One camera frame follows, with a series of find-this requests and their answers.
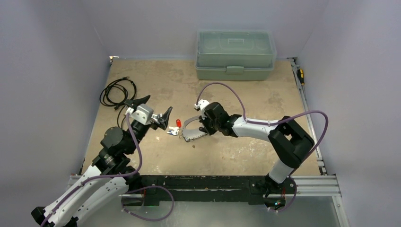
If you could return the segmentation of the keyring with keys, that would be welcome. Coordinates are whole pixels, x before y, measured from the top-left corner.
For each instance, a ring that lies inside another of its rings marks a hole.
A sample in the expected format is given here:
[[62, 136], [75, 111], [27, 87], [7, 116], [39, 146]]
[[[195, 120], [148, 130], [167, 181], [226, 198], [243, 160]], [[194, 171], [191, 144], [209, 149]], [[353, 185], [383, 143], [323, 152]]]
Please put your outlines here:
[[195, 121], [199, 120], [200, 115], [192, 117], [184, 121], [183, 123], [180, 121], [180, 119], [176, 120], [176, 126], [172, 127], [169, 126], [167, 130], [167, 134], [172, 135], [172, 136], [179, 136], [180, 138], [183, 138], [186, 142], [193, 141], [195, 139], [201, 138], [203, 136], [206, 136], [207, 133], [201, 130], [201, 127], [196, 128], [196, 129], [188, 129], [187, 126]]

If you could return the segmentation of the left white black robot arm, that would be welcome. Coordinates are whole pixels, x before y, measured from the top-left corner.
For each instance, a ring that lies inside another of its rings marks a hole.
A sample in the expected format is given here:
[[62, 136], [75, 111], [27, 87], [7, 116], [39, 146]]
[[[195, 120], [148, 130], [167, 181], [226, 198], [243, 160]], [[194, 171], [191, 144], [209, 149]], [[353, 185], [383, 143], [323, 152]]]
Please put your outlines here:
[[125, 193], [145, 195], [152, 189], [166, 190], [155, 183], [145, 184], [139, 170], [142, 153], [139, 143], [149, 129], [166, 130], [169, 107], [155, 114], [146, 103], [150, 96], [127, 100], [126, 130], [109, 128], [101, 140], [102, 149], [82, 176], [58, 199], [31, 211], [34, 221], [42, 227], [78, 227], [111, 199]]

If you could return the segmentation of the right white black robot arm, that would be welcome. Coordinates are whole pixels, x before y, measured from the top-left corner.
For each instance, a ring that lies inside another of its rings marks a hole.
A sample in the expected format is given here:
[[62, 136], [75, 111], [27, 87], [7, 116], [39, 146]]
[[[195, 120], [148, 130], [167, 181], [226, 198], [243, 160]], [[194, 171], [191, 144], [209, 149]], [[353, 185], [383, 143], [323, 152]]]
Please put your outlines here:
[[298, 169], [314, 146], [309, 134], [289, 116], [280, 121], [247, 120], [240, 114], [229, 115], [218, 102], [200, 100], [194, 106], [201, 113], [202, 130], [208, 135], [221, 132], [229, 137], [249, 137], [269, 142], [279, 159], [265, 176], [267, 192], [278, 192], [285, 179]]

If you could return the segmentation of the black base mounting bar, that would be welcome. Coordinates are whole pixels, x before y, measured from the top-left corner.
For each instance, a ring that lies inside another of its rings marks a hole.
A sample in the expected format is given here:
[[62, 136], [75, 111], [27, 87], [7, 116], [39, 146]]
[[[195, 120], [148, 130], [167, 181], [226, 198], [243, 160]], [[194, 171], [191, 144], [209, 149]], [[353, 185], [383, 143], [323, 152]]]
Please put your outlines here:
[[281, 208], [296, 192], [288, 177], [279, 190], [267, 192], [263, 175], [142, 175], [123, 197], [124, 205], [158, 206], [162, 201], [246, 202]]

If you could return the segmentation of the green plastic toolbox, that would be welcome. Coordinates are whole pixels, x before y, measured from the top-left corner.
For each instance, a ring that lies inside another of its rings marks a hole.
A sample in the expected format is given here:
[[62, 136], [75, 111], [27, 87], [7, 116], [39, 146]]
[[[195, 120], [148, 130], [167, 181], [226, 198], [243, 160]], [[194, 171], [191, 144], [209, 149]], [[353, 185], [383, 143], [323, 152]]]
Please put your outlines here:
[[199, 80], [263, 81], [274, 70], [277, 50], [269, 31], [200, 30], [195, 56]]

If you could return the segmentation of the yellow black screwdriver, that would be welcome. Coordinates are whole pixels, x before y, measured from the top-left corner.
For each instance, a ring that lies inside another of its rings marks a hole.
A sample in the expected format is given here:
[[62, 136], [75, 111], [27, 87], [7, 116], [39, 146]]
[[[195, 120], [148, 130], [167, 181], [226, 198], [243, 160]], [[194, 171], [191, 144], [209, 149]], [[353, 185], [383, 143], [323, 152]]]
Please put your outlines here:
[[299, 80], [300, 84], [301, 84], [302, 86], [304, 86], [304, 85], [305, 85], [305, 77], [304, 77], [303, 70], [302, 70], [302, 69], [298, 69], [298, 70], [296, 71], [296, 75], [297, 75], [297, 77], [298, 77], [298, 80]]

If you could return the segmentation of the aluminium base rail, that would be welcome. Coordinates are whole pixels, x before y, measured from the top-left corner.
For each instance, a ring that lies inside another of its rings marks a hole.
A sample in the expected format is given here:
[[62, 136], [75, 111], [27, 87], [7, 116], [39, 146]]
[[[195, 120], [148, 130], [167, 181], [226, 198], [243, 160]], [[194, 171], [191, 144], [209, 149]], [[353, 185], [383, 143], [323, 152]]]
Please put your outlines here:
[[[96, 168], [89, 168], [88, 172], [78, 176], [76, 182], [67, 190], [69, 198], [73, 201], [81, 199], [99, 201], [106, 198], [123, 196], [130, 187], [140, 181], [142, 175], [136, 173], [125, 178], [94, 178]], [[340, 190], [334, 176], [295, 176], [296, 192], [290, 196], [334, 196], [339, 195]]]

